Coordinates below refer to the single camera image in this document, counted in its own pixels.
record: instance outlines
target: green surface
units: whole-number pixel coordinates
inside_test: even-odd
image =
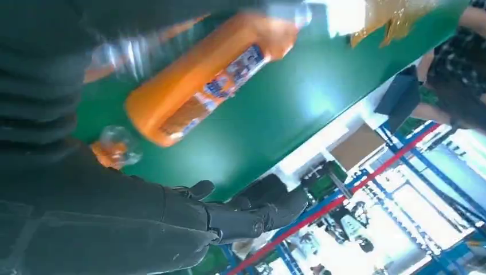
[[[351,49],[344,37],[327,34],[325,9],[315,8],[285,59],[269,64],[237,93],[170,148],[142,142],[144,156],[127,167],[164,185],[189,185],[201,179],[217,184],[212,199],[227,199],[310,138],[340,113],[447,38],[466,1],[442,6],[416,23],[409,36],[380,48],[383,29]],[[210,29],[199,25],[176,38],[168,62]],[[86,86],[76,136],[88,142],[104,126],[130,126],[123,102],[136,81],[115,76]]]

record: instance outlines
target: patterned clothing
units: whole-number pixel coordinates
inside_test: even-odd
[[[486,10],[486,0],[471,0],[470,6]],[[475,32],[459,27],[457,33],[434,49],[429,76],[447,76],[463,83],[474,96],[486,93],[486,75],[473,62],[473,52],[486,50],[486,40]]]

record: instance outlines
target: dark fabric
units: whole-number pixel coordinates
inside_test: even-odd
[[[285,183],[275,174],[270,174],[250,184],[237,197],[247,198],[252,206],[272,203],[288,193]]]
[[[428,84],[438,96],[437,106],[452,117],[453,126],[460,128],[465,123],[468,128],[486,129],[486,105],[474,88],[447,74],[429,76]]]
[[[470,6],[486,10],[485,0],[472,0]],[[459,27],[455,35],[434,49],[428,75],[446,74],[461,82],[475,97],[486,93],[486,40],[471,29]]]
[[[388,115],[388,126],[392,133],[397,131],[420,102],[418,89],[417,68],[412,65],[395,76],[381,98],[375,112]]]
[[[56,165],[3,174],[0,267],[35,275],[146,274],[202,259],[216,237],[207,232],[203,203],[101,167],[82,148]],[[14,257],[17,249],[23,257]]]
[[[0,2],[0,274],[146,274],[202,259],[215,238],[203,203],[106,169],[69,138],[84,71],[102,42],[267,3]]]
[[[272,229],[289,225],[302,214],[308,204],[307,192],[300,186],[272,202],[271,208],[275,211]]]
[[[209,226],[221,230],[221,239],[218,244],[233,243],[241,239],[257,238],[263,233],[264,220],[254,211],[235,211],[221,205],[207,205],[210,213]]]

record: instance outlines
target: metal rack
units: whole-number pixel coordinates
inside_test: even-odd
[[[230,266],[237,266],[240,261],[237,257],[234,256],[233,251],[231,250],[231,245],[220,245],[220,248],[223,250],[223,254],[225,255],[226,259],[228,259],[228,263]],[[248,275],[255,275],[255,272],[251,267],[245,269],[245,272]],[[237,275],[243,275],[243,272],[236,273]]]
[[[384,172],[388,167],[390,167],[394,162],[396,162],[400,157],[404,154],[409,152],[420,140],[422,140],[425,136],[433,132],[437,129],[437,125],[428,128],[426,131],[421,132],[420,135],[414,137],[408,145],[401,148],[395,156],[387,160],[381,167],[376,169],[373,173],[368,175],[364,175],[363,173],[357,174],[354,176],[353,180],[346,185],[347,188],[350,189],[351,193],[355,193],[357,190],[368,184],[371,180],[373,180],[377,175]],[[262,249],[254,253],[254,255],[250,256],[249,258],[245,259],[244,261],[240,262],[236,266],[231,265],[228,270],[224,271],[223,274],[227,275],[236,275],[239,272],[245,270],[248,266],[255,263],[261,257],[265,256],[273,249],[279,246],[279,244],[285,240],[290,235],[296,233],[304,226],[307,226],[311,222],[317,220],[324,214],[328,213],[331,209],[336,207],[337,205],[341,204],[344,201],[345,197],[342,195],[342,192],[336,191],[320,202],[318,205],[314,206],[313,208],[309,209],[305,213],[303,213],[294,223],[291,225],[279,230],[277,234],[274,236],[273,240],[266,244]]]
[[[459,274],[467,274],[466,271],[457,264],[457,256],[449,255],[448,250],[445,250],[438,245],[431,236],[429,236],[420,225],[413,220],[413,218],[401,209],[400,205],[393,199],[393,195],[386,191],[386,189],[376,180],[376,176],[384,172],[390,165],[394,162],[400,160],[405,166],[410,168],[410,170],[416,174],[430,189],[432,189],[436,194],[439,195],[447,204],[449,204],[455,211],[459,213],[461,217],[465,219],[467,224],[474,227],[474,219],[483,220],[486,217],[486,210],[483,209],[476,201],[474,201],[466,192],[464,192],[457,184],[455,184],[450,178],[448,178],[442,171],[440,171],[432,162],[430,162],[422,153],[419,152],[415,145],[420,142],[425,136],[432,133],[438,128],[438,124],[427,123],[420,131],[411,135],[411,137],[405,139],[400,136],[393,136],[387,129],[386,124],[379,127],[379,131],[386,141],[386,145],[394,156],[387,160],[383,165],[377,168],[372,173],[367,170],[361,170],[360,173],[354,175],[352,181],[346,185],[346,189],[350,191],[351,194],[355,193],[360,188],[364,187],[365,192],[369,194],[372,198],[382,206],[385,212],[391,216],[392,220],[403,230],[403,232],[415,243],[421,250],[425,251],[431,256],[432,260],[440,266],[440,269],[445,274],[452,274],[450,270],[455,270]],[[464,200],[470,204],[475,211],[479,213],[466,213],[465,207],[461,207],[460,203],[456,202],[454,199],[445,195],[441,190],[439,190],[427,177],[422,175],[405,157],[406,153],[410,152],[412,155],[416,156],[428,169],[430,169],[434,174],[436,174],[440,179],[442,179],[448,186],[450,186],[455,192],[459,194]],[[318,203],[313,208],[309,209],[303,213],[294,223],[279,230],[272,241],[265,245],[262,249],[254,253],[248,259],[235,263],[230,261],[229,268],[222,274],[234,275],[241,274],[248,266],[251,266],[254,262],[258,261],[259,258],[265,256],[267,253],[271,252],[273,249],[277,250],[279,256],[284,260],[287,268],[292,275],[303,274],[299,265],[292,257],[288,247],[281,243],[290,235],[296,233],[302,227],[308,225],[309,223],[320,218],[324,214],[328,213],[331,209],[341,204],[345,199],[342,190],[338,190],[323,201]],[[439,209],[435,210],[443,218],[443,214]],[[404,221],[407,220],[409,225],[405,225]]]

